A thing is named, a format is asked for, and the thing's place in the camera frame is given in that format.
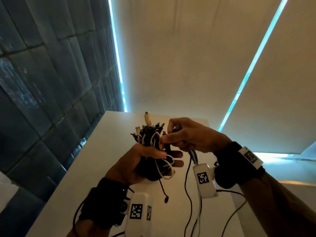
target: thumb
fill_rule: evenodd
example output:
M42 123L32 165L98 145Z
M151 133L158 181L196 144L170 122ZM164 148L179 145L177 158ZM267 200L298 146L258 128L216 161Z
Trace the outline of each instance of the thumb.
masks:
M178 132L173 132L167 135L163 135L160 138L160 143L162 144L171 144L178 141L186 140L187 137L187 131L186 129L182 129Z
M155 147L152 146L144 146L141 144L136 144L137 152L145 157L152 157L155 159L163 159L166 158L167 153L164 151L157 150Z

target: tiled wall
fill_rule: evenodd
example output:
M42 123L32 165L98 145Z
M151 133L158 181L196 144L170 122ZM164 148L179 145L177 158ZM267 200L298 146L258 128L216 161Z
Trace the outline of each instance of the tiled wall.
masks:
M0 171L21 186L11 204L41 208L107 110L124 110L108 0L0 0Z

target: forearm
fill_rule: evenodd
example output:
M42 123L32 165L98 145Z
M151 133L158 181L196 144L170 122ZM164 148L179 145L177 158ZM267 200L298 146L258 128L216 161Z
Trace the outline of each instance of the forearm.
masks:
M79 237L108 237L111 229L101 229L91 220L78 220L76 223L76 232ZM78 237L73 229L67 237Z
M269 174L240 188L269 237L315 235L316 213Z

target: hand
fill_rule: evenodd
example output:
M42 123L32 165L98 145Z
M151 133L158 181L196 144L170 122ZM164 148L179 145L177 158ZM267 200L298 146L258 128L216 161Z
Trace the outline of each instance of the hand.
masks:
M192 149L203 153L215 152L232 142L226 135L187 117L170 119L167 131L168 134L161 137L160 143L171 143L186 152Z
M155 147L135 144L118 162L107 172L105 178L121 182L127 186L142 182L145 178L136 173L137 164L140 162L141 156L153 157L155 159L166 158L167 153L157 150ZM173 158L181 158L181 151L172 151ZM183 161L175 160L173 167L182 167Z

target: right hand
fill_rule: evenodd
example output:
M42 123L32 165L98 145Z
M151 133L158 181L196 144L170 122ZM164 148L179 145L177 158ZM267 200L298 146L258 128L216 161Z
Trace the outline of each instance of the right hand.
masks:
M187 117L170 119L167 131L168 134L160 138L160 143L171 143L186 152L192 149L203 153L215 152L232 142L226 135Z

